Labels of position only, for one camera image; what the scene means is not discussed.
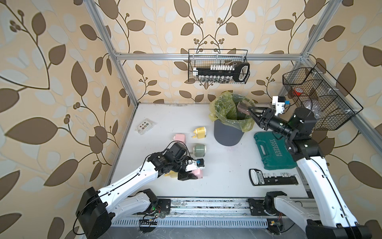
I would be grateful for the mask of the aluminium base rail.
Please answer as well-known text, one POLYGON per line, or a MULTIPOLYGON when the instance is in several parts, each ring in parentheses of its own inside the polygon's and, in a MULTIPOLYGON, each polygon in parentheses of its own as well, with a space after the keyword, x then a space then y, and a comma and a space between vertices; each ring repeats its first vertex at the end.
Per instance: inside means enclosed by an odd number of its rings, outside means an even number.
POLYGON ((279 211, 266 211, 268 199, 218 199, 218 198, 180 198, 158 199, 149 191, 127 197, 110 211, 111 220, 134 214, 160 214, 168 215, 251 215, 277 217, 279 211))

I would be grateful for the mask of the green pencil sharpener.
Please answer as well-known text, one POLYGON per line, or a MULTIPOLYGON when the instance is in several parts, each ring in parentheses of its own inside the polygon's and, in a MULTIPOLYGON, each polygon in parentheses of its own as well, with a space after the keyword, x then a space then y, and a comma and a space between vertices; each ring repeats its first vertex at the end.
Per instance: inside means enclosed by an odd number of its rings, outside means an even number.
POLYGON ((196 144, 193 147, 193 154, 195 157, 204 157, 207 152, 207 146, 205 144, 196 144))

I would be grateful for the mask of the pink shavings tray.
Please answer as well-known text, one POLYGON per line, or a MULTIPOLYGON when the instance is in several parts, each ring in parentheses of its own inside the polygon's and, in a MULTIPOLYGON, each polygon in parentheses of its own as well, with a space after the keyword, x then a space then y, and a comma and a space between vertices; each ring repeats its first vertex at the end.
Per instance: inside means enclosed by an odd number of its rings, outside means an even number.
POLYGON ((250 108, 251 108, 251 105, 247 102, 239 102, 237 105, 238 112, 248 116, 251 115, 250 108))

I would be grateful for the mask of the white button box in bag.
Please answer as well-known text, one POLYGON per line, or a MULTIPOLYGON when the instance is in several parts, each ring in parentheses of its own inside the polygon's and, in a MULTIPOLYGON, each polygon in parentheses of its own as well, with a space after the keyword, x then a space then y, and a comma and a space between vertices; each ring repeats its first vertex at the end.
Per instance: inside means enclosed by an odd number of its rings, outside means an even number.
POLYGON ((135 131, 138 132, 140 135, 143 135, 150 131, 155 125, 156 123, 152 120, 145 119, 136 127, 135 131))

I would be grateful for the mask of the yellow-green bin liner bag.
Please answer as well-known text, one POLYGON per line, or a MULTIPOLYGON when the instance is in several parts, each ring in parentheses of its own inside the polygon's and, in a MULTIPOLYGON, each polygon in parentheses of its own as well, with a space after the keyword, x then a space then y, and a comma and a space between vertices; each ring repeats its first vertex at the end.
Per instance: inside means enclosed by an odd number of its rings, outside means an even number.
POLYGON ((243 95, 228 91, 223 92, 210 103, 210 120, 219 120, 222 124, 234 127, 242 132, 252 130, 255 122, 250 116, 238 111, 237 106, 239 103, 254 107, 256 102, 243 95))

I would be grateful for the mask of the yellow sharpener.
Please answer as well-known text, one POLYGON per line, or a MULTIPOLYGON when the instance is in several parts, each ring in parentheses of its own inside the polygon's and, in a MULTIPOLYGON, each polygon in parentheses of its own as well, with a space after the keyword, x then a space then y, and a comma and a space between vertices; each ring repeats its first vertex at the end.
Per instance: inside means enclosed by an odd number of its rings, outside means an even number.
POLYGON ((204 126, 196 128, 193 131, 193 133, 194 133, 194 135, 192 136, 192 138, 198 138, 198 139, 205 138, 207 135, 207 131, 206 131, 206 128, 204 126))
POLYGON ((169 176, 171 178, 178 178, 178 172, 170 171, 169 173, 166 173, 165 176, 169 176))

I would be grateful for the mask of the red tape roll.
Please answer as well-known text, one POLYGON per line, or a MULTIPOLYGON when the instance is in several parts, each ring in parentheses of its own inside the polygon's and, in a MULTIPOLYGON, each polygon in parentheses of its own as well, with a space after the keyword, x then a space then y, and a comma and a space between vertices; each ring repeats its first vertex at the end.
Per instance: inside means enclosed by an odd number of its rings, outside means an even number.
POLYGON ((304 90, 303 90, 302 88, 299 88, 299 87, 294 88, 294 89, 292 90, 292 95, 293 95, 293 96, 297 96, 297 97, 299 97, 299 96, 301 96, 303 93, 304 93, 304 90))

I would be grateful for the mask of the green plastic tool case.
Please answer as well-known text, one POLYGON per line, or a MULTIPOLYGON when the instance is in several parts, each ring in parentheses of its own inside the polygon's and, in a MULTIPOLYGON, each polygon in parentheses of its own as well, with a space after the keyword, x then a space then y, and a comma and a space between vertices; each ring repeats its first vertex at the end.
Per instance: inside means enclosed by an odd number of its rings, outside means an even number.
POLYGON ((297 167, 280 134, 273 131, 257 132, 254 134, 254 139, 266 170, 297 167))

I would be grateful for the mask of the yellow sharpener near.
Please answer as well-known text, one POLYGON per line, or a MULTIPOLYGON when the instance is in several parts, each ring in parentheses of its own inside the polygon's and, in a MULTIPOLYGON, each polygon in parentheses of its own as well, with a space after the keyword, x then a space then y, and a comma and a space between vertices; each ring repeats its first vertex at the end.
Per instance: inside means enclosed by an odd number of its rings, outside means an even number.
POLYGON ((169 176, 171 178, 178 178, 178 172, 170 171, 169 173, 166 173, 165 176, 169 176))

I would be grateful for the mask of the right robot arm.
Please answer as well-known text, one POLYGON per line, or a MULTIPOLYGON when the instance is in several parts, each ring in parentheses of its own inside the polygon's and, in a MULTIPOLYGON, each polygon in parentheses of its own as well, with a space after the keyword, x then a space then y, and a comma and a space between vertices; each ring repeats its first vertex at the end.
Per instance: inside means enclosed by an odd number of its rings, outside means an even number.
POLYGON ((294 110, 289 121, 271 108, 246 107, 243 111, 264 130, 280 134, 298 168, 303 173, 317 204, 318 215, 310 213, 282 191, 271 191, 263 202, 270 216, 284 214, 304 230, 309 239, 370 239, 367 226, 360 225, 337 189, 319 144, 311 138, 315 114, 305 107, 294 110))

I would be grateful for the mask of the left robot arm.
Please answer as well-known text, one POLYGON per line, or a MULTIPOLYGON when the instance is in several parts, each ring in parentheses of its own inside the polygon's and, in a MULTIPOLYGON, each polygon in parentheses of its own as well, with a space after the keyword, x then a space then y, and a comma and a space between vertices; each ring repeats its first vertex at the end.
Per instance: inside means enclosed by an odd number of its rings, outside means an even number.
POLYGON ((149 154, 140 167, 122 179, 99 190, 87 189, 75 212, 75 221, 86 238, 97 239, 118 219, 157 209, 157 196, 150 189, 138 191, 142 186, 171 171, 178 174, 180 181, 195 180, 198 176, 193 172, 204 167, 204 159, 192 158, 183 142, 172 141, 164 150, 149 154))

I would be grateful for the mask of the clear plastic bag in basket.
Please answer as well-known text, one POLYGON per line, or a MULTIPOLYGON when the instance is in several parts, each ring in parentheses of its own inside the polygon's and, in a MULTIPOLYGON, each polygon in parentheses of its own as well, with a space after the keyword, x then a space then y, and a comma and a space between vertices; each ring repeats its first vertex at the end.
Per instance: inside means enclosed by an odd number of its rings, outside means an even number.
POLYGON ((302 105, 304 108, 308 109, 309 117, 314 117, 316 120, 322 118, 322 110, 318 100, 304 100, 302 105))

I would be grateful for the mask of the pink sharpener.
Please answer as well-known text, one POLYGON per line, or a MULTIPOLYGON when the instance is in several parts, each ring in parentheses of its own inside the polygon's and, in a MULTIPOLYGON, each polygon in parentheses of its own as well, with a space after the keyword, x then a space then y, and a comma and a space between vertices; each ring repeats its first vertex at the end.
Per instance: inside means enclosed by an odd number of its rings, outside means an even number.
POLYGON ((177 133, 173 137, 174 141, 181 141, 182 143, 186 143, 186 136, 182 133, 177 133))
POLYGON ((197 177, 197 179, 203 178, 203 170, 202 169, 196 169, 192 171, 192 174, 197 177))

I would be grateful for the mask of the socket set in basket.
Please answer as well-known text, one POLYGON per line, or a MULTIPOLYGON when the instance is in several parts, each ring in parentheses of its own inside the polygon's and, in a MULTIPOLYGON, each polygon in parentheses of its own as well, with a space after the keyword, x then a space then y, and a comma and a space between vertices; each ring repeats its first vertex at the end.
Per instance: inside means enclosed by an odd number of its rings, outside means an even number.
POLYGON ((202 83, 246 84, 250 76, 248 62, 234 62, 233 65, 211 65, 194 67, 191 76, 202 83))

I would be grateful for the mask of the yellow sharpener far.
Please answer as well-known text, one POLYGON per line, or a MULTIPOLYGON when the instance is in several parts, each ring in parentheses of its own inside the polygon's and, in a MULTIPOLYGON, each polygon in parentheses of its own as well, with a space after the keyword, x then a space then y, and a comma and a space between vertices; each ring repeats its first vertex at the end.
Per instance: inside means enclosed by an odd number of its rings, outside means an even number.
POLYGON ((193 131, 193 133, 194 133, 194 135, 192 136, 192 138, 198 138, 198 139, 205 138, 207 135, 207 131, 206 131, 206 128, 204 126, 196 128, 193 131))

